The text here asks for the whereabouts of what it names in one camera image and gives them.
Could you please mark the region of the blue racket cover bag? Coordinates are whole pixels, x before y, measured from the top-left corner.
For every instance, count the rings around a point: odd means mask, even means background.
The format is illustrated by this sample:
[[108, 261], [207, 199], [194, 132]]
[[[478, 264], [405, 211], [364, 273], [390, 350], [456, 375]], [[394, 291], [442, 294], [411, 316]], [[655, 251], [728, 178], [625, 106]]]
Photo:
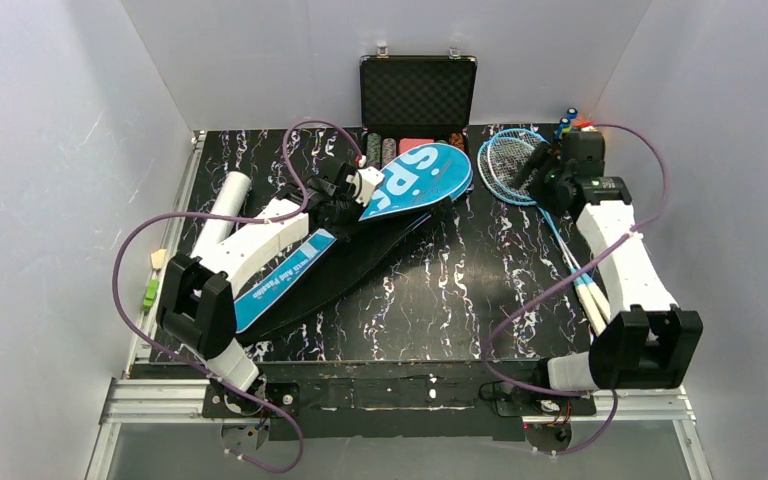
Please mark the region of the blue racket cover bag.
[[439, 219], [473, 177], [468, 155], [441, 143], [401, 154], [383, 174], [356, 223], [337, 234], [316, 231], [236, 300], [241, 343], [278, 336], [343, 298], [412, 232]]

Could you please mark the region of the white shuttlecock tube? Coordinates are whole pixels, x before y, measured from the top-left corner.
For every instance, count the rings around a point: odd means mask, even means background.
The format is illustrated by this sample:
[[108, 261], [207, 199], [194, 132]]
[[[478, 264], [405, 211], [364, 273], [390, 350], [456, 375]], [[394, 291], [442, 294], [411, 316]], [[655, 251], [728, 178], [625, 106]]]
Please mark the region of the white shuttlecock tube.
[[[238, 171], [229, 172], [219, 190], [210, 214], [238, 216], [250, 188], [251, 178], [249, 176]], [[232, 226], [233, 223], [229, 221], [207, 219], [196, 239], [191, 255], [204, 257], [209, 250], [228, 237]]]

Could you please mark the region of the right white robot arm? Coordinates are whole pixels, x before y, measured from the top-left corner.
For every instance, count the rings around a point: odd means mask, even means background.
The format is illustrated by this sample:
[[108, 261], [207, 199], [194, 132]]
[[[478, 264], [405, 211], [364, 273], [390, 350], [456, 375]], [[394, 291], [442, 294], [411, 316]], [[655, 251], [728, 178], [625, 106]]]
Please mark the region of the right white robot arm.
[[535, 391], [546, 394], [679, 387], [703, 333], [698, 312], [680, 307], [659, 278], [636, 221], [632, 195], [605, 173], [601, 132], [571, 131], [558, 154], [540, 148], [527, 167], [529, 193], [567, 214], [586, 240], [608, 300], [607, 318], [584, 353], [546, 360]]

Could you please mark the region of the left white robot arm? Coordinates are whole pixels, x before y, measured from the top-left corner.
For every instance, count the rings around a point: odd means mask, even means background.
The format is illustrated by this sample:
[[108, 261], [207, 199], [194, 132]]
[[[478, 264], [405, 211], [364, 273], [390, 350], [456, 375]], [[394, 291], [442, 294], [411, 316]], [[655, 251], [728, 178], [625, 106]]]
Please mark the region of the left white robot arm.
[[254, 222], [216, 246], [194, 257], [175, 255], [161, 289], [158, 326], [196, 354], [209, 373], [248, 390], [259, 371], [236, 338], [236, 296], [312, 228], [357, 222], [383, 180], [374, 167], [331, 160], [319, 173], [280, 189]]

